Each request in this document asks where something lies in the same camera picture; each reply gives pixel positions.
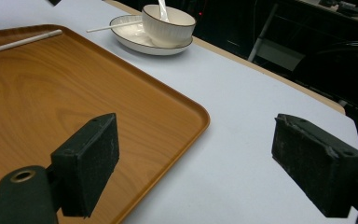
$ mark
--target white plate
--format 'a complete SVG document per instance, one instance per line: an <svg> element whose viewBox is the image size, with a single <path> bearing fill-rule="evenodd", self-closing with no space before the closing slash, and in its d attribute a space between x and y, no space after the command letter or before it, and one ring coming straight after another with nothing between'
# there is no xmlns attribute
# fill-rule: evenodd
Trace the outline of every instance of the white plate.
<svg viewBox="0 0 358 224"><path fill-rule="evenodd" d="M112 19L110 25L119 25L133 21L141 21L141 16L120 16ZM152 40L145 33L142 23L126 25L112 28L113 33L116 35L118 42L127 46L130 49L152 55L172 55L177 54L190 46L193 42L193 37L182 46L176 48L161 48L152 43Z"/></svg>

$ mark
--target white stick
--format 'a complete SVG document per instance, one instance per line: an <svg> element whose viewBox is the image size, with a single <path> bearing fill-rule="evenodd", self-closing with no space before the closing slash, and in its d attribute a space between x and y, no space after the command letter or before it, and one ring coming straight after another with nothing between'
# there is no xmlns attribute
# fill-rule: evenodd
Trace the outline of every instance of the white stick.
<svg viewBox="0 0 358 224"><path fill-rule="evenodd" d="M55 36L55 35L60 35L60 34L62 34L62 30L55 30L55 31L51 31L51 32L48 32L48 33L45 33L45 34L42 34L42 35L36 35L36 36L29 37L29 38L26 38L26 39L23 39L23 40L19 40L19 41L16 41L16 42L12 42L12 43L9 43L9 44L2 45L2 46L0 46L0 51L5 50L5 49L12 49L12 48L15 48L17 46L21 46L21 45L24 45L24 44L29 44L29 43L35 42L37 40L46 39L46 38L49 38L49 37L52 37L52 36Z"/></svg>
<svg viewBox="0 0 358 224"><path fill-rule="evenodd" d="M98 29L87 30L87 33L100 31L100 30L112 29L112 28L116 28L116 27L120 27L120 26L134 25L134 24L139 24L139 23L142 23L142 21L130 21L130 22L121 23L121 24L117 24L117 25L105 26L105 27L101 27Z"/></svg>

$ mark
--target white tabletop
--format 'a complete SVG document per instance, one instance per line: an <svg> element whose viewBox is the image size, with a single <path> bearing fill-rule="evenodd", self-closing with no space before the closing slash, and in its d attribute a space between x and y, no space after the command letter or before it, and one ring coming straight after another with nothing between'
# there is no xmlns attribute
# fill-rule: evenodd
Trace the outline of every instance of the white tabletop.
<svg viewBox="0 0 358 224"><path fill-rule="evenodd" d="M331 107L196 44L173 56L120 45L111 31L86 33L126 13L101 0L0 0L0 29L66 26L203 105L211 124L156 184L127 223L354 223L325 218L271 147L278 113L307 119L358 148L353 121Z"/></svg>

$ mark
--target wooden tray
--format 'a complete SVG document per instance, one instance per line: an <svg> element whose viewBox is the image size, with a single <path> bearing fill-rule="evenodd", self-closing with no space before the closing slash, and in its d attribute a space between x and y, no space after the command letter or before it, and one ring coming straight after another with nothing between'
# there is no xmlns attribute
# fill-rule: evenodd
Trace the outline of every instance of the wooden tray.
<svg viewBox="0 0 358 224"><path fill-rule="evenodd" d="M209 115L65 27L1 30L0 45L56 29L63 34L0 51L0 179L23 166L47 167L50 153L88 120L115 112L120 160L91 218L58 216L116 223L205 131Z"/></svg>

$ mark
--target black chair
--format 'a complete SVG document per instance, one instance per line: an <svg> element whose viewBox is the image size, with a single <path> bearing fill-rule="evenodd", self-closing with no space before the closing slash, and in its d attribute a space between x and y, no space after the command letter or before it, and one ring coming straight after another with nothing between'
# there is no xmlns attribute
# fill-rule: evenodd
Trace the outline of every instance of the black chair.
<svg viewBox="0 0 358 224"><path fill-rule="evenodd" d="M306 55L290 78L344 105L358 131L358 41L337 43Z"/></svg>

